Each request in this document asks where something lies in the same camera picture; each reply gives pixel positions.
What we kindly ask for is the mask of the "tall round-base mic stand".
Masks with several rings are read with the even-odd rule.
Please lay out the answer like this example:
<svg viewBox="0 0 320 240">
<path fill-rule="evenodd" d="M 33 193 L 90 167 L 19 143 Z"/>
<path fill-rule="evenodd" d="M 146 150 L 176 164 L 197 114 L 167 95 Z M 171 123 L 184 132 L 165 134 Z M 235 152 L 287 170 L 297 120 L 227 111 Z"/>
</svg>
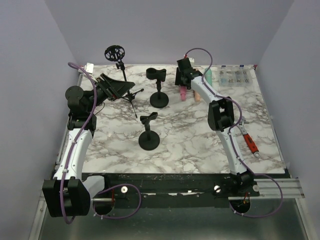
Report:
<svg viewBox="0 0 320 240">
<path fill-rule="evenodd" d="M 157 109 L 166 107 L 169 103 L 169 97 L 166 93 L 162 92 L 162 83 L 165 82 L 167 75 L 166 69 L 157 70 L 155 68 L 148 68 L 146 70 L 146 78 L 149 80 L 156 80 L 157 92 L 150 96 L 150 104 Z"/>
</svg>

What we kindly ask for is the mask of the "beige microphone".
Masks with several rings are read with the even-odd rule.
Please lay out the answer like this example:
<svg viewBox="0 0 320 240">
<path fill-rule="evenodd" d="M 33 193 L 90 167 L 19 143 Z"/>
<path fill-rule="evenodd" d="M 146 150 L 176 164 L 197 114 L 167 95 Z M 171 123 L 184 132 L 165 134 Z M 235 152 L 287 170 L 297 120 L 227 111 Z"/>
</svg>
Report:
<svg viewBox="0 0 320 240">
<path fill-rule="evenodd" d="M 194 100 L 196 102 L 200 102 L 201 101 L 201 96 L 199 95 L 198 92 L 194 91 Z"/>
</svg>

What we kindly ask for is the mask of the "pink microphone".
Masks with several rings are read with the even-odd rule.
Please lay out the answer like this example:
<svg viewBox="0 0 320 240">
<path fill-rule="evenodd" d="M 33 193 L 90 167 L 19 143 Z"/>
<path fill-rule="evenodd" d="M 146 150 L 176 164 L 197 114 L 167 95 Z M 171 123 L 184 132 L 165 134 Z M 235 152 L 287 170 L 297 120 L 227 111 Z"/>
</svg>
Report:
<svg viewBox="0 0 320 240">
<path fill-rule="evenodd" d="M 186 100 L 186 95 L 187 95 L 187 88 L 185 86 L 180 86 L 180 89 L 179 89 L 179 92 L 180 92 L 180 99 L 181 101 L 185 101 Z"/>
</svg>

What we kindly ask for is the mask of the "short round-base mic stand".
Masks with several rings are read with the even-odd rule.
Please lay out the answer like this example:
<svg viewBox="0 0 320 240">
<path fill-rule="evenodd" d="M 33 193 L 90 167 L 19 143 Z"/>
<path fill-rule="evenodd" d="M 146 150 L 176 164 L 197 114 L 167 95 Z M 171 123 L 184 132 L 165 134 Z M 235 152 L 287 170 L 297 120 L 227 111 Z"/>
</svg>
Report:
<svg viewBox="0 0 320 240">
<path fill-rule="evenodd" d="M 142 132 L 138 138 L 139 146 L 146 151 L 155 150 L 160 144 L 159 135 L 151 130 L 150 121 L 155 120 L 158 117 L 157 112 L 152 112 L 148 116 L 141 116 L 140 121 L 144 126 L 144 132 Z"/>
</svg>

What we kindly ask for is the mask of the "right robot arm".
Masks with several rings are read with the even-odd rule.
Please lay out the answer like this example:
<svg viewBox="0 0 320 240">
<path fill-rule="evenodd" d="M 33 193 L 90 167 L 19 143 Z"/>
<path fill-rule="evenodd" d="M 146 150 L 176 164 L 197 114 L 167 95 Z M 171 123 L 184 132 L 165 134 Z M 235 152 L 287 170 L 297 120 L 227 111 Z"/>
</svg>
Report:
<svg viewBox="0 0 320 240">
<path fill-rule="evenodd" d="M 192 67 L 187 57 L 177 61 L 175 83 L 194 90 L 208 104 L 208 125 L 218 135 L 229 164 L 230 179 L 226 182 L 226 189 L 236 196 L 243 195 L 254 178 L 243 163 L 243 155 L 234 134 L 233 127 L 236 125 L 232 99 L 215 91 L 203 74 Z"/>
</svg>

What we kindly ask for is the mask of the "green microphone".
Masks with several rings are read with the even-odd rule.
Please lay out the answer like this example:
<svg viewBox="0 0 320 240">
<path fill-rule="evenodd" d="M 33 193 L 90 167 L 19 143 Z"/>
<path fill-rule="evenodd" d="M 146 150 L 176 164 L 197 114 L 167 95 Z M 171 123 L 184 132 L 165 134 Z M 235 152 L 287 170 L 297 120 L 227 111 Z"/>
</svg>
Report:
<svg viewBox="0 0 320 240">
<path fill-rule="evenodd" d="M 212 86 L 212 70 L 210 67 L 207 67 L 205 70 L 204 70 L 204 78 L 206 80 L 206 82 L 208 83 L 209 86 Z"/>
</svg>

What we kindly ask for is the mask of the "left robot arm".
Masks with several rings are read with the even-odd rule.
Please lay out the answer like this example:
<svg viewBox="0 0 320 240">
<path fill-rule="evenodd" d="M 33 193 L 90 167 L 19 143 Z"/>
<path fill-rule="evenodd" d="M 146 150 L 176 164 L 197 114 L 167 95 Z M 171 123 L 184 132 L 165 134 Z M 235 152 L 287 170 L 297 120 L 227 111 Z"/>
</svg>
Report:
<svg viewBox="0 0 320 240">
<path fill-rule="evenodd" d="M 51 217 L 86 216 L 93 197 L 104 198 L 110 194 L 111 185 L 104 177 L 89 176 L 82 180 L 85 156 L 97 125 L 93 112 L 106 100 L 121 99 L 134 86 L 134 82 L 115 80 L 103 73 L 92 90 L 83 90 L 78 85 L 66 90 L 69 108 L 67 145 L 58 170 L 42 185 Z"/>
</svg>

